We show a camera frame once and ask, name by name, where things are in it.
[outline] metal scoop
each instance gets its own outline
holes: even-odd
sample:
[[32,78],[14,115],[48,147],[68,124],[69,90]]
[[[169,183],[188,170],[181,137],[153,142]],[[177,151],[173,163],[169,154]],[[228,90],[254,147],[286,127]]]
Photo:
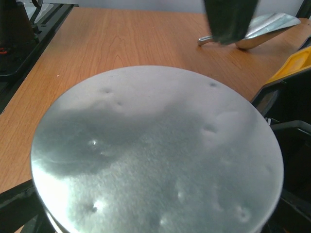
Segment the metal scoop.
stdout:
[[[258,16],[252,19],[245,38],[235,44],[239,49],[249,50],[300,23],[298,18],[286,13]],[[198,45],[202,46],[208,42],[213,42],[212,35],[199,38]]]

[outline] yellow container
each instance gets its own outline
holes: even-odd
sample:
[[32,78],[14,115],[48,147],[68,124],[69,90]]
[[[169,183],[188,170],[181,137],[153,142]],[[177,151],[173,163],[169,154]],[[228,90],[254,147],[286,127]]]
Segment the yellow container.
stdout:
[[266,84],[272,83],[276,80],[282,79],[286,76],[300,72],[310,67],[311,67],[311,46],[303,50],[299,50],[298,52],[291,55],[287,59],[285,64],[281,67],[281,69],[279,69],[278,72],[275,73],[275,75],[272,76]]

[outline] silver disc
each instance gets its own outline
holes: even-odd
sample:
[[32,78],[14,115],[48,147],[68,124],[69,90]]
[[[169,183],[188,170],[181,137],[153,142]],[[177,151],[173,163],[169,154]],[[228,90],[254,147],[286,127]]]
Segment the silver disc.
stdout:
[[159,66],[63,94],[37,127],[31,166],[49,217],[70,233],[253,233],[283,181],[277,140],[247,100]]

